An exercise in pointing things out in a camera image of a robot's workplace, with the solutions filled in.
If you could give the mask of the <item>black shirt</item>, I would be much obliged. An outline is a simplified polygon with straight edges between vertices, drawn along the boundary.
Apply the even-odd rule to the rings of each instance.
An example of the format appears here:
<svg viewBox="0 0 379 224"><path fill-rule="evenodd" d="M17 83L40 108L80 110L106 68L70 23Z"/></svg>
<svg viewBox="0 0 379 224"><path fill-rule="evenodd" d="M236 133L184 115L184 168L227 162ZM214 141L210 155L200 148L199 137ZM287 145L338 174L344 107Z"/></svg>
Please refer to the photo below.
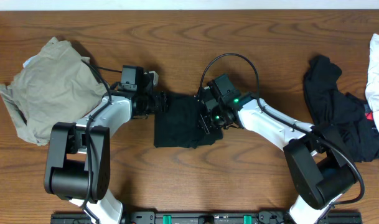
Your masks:
<svg viewBox="0 0 379 224"><path fill-rule="evenodd" d="M193 96L180 93L167 94L168 109L155 114L154 146L197 148L212 145L223 138L219 129L206 133L199 125L204 108Z"/></svg>

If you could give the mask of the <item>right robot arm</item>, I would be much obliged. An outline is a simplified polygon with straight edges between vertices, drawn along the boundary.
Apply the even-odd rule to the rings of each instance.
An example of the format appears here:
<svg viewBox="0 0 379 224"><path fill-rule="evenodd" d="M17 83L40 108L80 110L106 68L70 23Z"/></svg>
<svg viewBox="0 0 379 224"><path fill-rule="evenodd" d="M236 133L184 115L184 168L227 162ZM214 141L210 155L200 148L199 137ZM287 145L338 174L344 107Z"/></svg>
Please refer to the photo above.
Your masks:
<svg viewBox="0 0 379 224"><path fill-rule="evenodd" d="M270 107L257 93L243 94L226 74L201 86L200 122L206 133L238 126L283 151L298 193L286 223L322 223L339 198L362 181L337 129L298 121Z"/></svg>

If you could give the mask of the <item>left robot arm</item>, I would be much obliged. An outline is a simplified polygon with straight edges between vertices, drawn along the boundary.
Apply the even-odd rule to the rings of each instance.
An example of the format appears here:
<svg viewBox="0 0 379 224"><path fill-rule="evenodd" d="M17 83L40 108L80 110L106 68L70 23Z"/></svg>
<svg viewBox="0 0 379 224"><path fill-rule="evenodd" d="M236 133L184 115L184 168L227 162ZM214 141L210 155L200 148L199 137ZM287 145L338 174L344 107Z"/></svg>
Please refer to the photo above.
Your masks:
<svg viewBox="0 0 379 224"><path fill-rule="evenodd" d="M90 223L128 223L123 203L109 189L110 139L130 120L166 111L167 96L155 89L159 79L155 71L125 65L120 81L109 85L98 67L89 68L106 93L84 117L52 127L44 189L80 207Z"/></svg>

